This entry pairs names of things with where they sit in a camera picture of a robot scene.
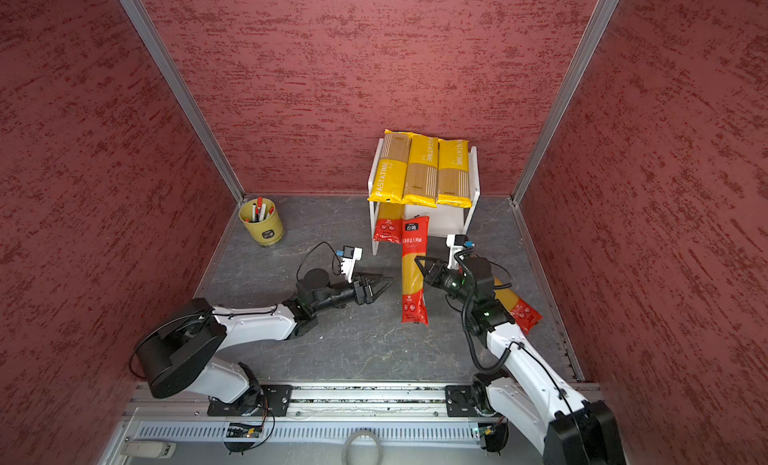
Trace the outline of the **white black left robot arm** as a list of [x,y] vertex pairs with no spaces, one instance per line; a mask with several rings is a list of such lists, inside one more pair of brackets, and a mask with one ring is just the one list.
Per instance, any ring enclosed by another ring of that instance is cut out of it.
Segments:
[[320,312],[372,304],[392,283],[389,276],[362,272],[333,283],[327,271],[314,268],[297,281],[290,298],[275,305],[229,309],[195,298],[140,340],[130,360],[140,365],[155,399],[191,392],[209,398],[210,416],[266,416],[269,399],[255,374],[220,352],[300,338],[317,325]]

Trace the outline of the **red pasta bag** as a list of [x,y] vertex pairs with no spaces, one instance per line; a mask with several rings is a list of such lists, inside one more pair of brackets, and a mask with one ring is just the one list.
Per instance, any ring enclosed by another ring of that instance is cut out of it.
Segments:
[[428,248],[429,217],[419,216],[403,222],[402,246],[402,323],[428,324],[424,302],[423,274],[417,257],[424,257]]
[[374,224],[373,240],[400,244],[404,206],[402,204],[381,202]]
[[509,284],[504,284],[498,278],[494,278],[494,292],[495,297],[502,303],[525,334],[530,333],[533,327],[542,319],[542,315],[533,306],[518,296]]

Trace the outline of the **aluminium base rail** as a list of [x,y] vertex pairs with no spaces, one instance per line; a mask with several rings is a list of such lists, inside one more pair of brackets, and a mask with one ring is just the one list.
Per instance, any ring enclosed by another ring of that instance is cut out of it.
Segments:
[[139,441],[211,443],[255,448],[261,443],[343,444],[363,430],[358,445],[477,448],[496,439],[497,419],[474,411],[465,386],[428,382],[293,382],[264,386],[269,412],[211,416],[207,397],[183,392],[156,400],[145,384],[129,401],[113,436]]

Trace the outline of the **yellow chopstick holder cup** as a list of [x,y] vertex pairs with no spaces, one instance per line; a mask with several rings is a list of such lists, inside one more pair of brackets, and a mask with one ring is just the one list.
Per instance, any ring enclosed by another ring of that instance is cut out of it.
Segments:
[[246,227],[252,238],[261,246],[272,246],[278,243],[284,236],[284,226],[278,214],[275,203],[263,198],[263,211],[261,218],[257,221],[254,217],[254,211],[257,204],[257,198],[242,204],[238,211],[240,221]]

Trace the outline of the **white two-tier shelf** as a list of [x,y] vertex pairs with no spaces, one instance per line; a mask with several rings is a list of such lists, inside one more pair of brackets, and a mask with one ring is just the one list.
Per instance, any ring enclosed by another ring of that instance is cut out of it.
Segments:
[[[368,192],[373,190],[375,176],[380,161],[380,155],[383,147],[383,138],[379,138],[373,163],[369,173],[367,185]],[[478,204],[481,190],[479,183],[478,170],[478,152],[477,147],[472,146],[469,150],[469,187],[471,195],[471,207],[460,208],[449,205],[438,205],[437,208],[424,207],[419,205],[405,205],[404,218],[410,219],[415,216],[430,216],[429,236],[438,238],[447,238],[451,234],[467,234],[476,206]],[[371,232],[371,251],[374,256],[377,255],[381,242],[373,240],[376,230],[376,220],[378,219],[380,202],[368,202],[369,222]]]

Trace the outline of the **yellow pasta bag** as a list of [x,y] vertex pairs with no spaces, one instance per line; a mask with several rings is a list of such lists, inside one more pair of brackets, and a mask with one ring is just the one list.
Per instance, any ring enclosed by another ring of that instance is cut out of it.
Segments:
[[369,191],[369,202],[400,204],[403,199],[412,136],[386,130]]
[[470,208],[469,144],[467,140],[438,140],[437,204]]
[[407,173],[403,191],[404,204],[437,207],[438,140],[410,133]]

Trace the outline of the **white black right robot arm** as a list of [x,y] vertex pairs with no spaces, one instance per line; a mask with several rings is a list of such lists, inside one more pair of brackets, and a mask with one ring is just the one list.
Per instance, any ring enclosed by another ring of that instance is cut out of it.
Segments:
[[546,464],[624,464],[617,420],[602,401],[590,401],[545,361],[498,298],[505,284],[491,263],[471,249],[454,256],[458,266],[433,257],[415,263],[425,284],[461,302],[467,342],[483,342],[496,357],[478,364],[474,407],[499,414],[525,436]]

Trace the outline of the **white remote box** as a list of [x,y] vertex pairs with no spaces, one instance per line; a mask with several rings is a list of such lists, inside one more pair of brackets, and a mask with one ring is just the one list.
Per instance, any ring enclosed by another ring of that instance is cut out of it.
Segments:
[[122,445],[120,454],[126,457],[145,459],[169,459],[177,445],[163,441],[129,441]]

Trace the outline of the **tall red marker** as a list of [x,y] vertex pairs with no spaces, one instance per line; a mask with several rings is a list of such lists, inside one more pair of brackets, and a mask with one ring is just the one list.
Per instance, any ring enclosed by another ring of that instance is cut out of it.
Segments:
[[257,204],[254,211],[254,217],[257,219],[257,221],[263,220],[261,218],[262,211],[263,211],[263,197],[260,196],[257,198]]

